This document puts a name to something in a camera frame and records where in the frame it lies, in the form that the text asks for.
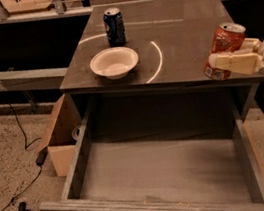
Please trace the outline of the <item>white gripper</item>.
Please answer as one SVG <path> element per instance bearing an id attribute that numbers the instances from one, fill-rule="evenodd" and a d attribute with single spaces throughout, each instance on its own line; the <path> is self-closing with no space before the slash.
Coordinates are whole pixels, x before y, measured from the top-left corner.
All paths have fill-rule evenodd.
<path id="1" fill-rule="evenodd" d="M 210 66 L 231 73 L 250 75 L 259 72 L 264 76 L 264 40 L 261 42 L 258 38 L 247 37 L 243 40 L 241 50 L 211 54 L 208 58 Z"/>

